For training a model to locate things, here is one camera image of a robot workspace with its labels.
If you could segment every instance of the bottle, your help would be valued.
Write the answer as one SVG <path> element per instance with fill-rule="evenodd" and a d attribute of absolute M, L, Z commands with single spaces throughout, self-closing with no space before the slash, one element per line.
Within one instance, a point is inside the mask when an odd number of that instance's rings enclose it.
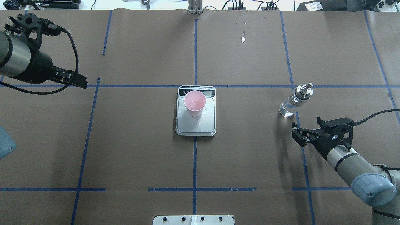
<path fill-rule="evenodd" d="M 284 117 L 291 117 L 303 106 L 314 93 L 312 89 L 313 84 L 300 84 L 297 86 L 293 93 L 283 101 L 279 107 L 279 112 Z"/>

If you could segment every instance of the blue plastic cap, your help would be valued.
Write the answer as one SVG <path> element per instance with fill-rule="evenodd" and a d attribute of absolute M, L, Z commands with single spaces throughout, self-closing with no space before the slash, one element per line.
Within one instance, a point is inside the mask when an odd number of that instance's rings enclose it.
<path fill-rule="evenodd" d="M 364 173 L 356 177 L 351 188 L 361 200 L 370 206 L 385 205 L 396 195 L 396 187 L 379 173 Z"/>
<path fill-rule="evenodd" d="M 16 148 L 15 141 L 3 127 L 0 127 L 0 159 L 12 153 Z"/>

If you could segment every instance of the white label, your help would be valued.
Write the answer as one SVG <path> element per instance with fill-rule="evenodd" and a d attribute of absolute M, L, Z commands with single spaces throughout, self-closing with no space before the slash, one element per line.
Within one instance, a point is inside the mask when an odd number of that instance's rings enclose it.
<path fill-rule="evenodd" d="M 308 4 L 305 4 L 305 6 L 307 7 L 307 9 L 309 11 L 317 11 L 317 10 L 324 9 L 320 2 L 308 3 Z"/>

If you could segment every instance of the silver scale platform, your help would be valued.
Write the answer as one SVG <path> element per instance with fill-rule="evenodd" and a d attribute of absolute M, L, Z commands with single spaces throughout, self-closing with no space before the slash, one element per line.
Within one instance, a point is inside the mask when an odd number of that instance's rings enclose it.
<path fill-rule="evenodd" d="M 206 96 L 206 105 L 203 113 L 198 117 L 192 117 L 187 112 L 183 100 L 191 90 L 198 90 Z M 183 85 L 178 89 L 178 101 L 176 104 L 175 131 L 182 136 L 214 136 L 216 132 L 216 98 L 213 86 Z"/>

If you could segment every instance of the cup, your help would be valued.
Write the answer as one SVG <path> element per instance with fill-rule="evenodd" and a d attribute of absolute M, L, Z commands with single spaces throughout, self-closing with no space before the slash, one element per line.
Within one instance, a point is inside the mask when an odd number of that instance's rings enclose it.
<path fill-rule="evenodd" d="M 189 91 L 183 99 L 183 103 L 185 104 L 189 115 L 192 117 L 198 117 L 201 115 L 201 113 L 203 113 L 206 101 L 206 96 L 203 94 L 203 92 L 198 90 Z"/>

